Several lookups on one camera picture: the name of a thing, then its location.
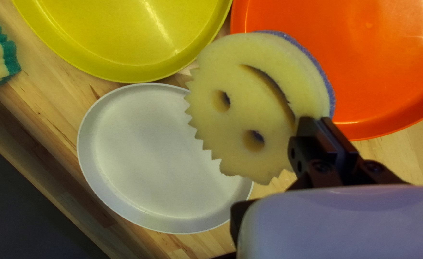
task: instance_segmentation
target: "wooden table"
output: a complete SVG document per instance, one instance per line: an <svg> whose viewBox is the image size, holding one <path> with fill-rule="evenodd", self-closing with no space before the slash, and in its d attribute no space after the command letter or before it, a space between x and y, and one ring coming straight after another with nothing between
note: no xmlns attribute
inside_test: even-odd
<svg viewBox="0 0 423 259"><path fill-rule="evenodd" d="M228 224L208 232L172 235L147 230L105 206L86 183L76 139L87 109L125 84L71 66L31 31L10 0L0 0L0 24L18 46L23 71L0 86L0 153L113 259L207 259L234 251ZM229 20L219 36L229 33ZM158 82L185 87L194 63ZM423 185L423 121L354 145L366 159L384 163L403 180ZM283 191L295 179L283 172L252 197Z"/></svg>

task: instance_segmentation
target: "dark floor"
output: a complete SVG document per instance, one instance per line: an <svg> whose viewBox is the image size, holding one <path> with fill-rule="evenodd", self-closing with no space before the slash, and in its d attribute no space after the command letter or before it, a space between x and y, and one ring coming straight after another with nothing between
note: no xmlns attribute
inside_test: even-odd
<svg viewBox="0 0 423 259"><path fill-rule="evenodd" d="M108 259L0 155L0 259Z"/></svg>

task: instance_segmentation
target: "white plate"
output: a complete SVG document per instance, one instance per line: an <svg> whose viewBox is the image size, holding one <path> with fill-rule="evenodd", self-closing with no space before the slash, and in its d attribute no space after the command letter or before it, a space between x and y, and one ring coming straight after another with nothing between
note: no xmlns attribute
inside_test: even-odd
<svg viewBox="0 0 423 259"><path fill-rule="evenodd" d="M188 90L160 83L124 86L100 98L80 125L77 155L98 197L127 220L174 234L210 230L229 220L253 182L220 173L220 160L184 113Z"/></svg>

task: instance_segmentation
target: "screw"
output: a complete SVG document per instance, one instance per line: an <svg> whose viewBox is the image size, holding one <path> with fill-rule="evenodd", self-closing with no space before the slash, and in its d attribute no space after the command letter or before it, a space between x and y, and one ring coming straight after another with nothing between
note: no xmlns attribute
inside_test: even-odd
<svg viewBox="0 0 423 259"><path fill-rule="evenodd" d="M331 168L330 165L325 162L315 162L312 164L312 167L319 173L329 173Z"/></svg>
<svg viewBox="0 0 423 259"><path fill-rule="evenodd" d="M363 165L364 168L367 169L367 171L375 174L379 174L384 171L383 166L380 163L374 161L364 161Z"/></svg>

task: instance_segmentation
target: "orange plate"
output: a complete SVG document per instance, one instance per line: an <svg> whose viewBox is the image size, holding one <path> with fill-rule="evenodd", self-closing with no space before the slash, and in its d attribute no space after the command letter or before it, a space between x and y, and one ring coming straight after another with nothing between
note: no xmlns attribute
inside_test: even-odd
<svg viewBox="0 0 423 259"><path fill-rule="evenodd" d="M231 33L290 34L335 89L352 141L423 120L423 0L234 0Z"/></svg>

